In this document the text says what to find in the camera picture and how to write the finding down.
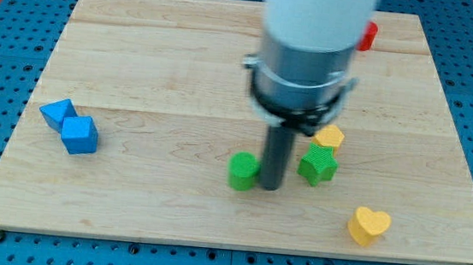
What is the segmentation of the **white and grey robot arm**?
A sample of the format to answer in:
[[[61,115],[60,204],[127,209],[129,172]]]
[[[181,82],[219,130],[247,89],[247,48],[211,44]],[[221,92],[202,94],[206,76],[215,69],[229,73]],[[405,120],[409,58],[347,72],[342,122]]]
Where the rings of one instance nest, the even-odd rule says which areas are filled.
[[[253,108],[271,132],[314,133],[356,85],[347,71],[381,0],[265,0],[261,45],[245,59]]]

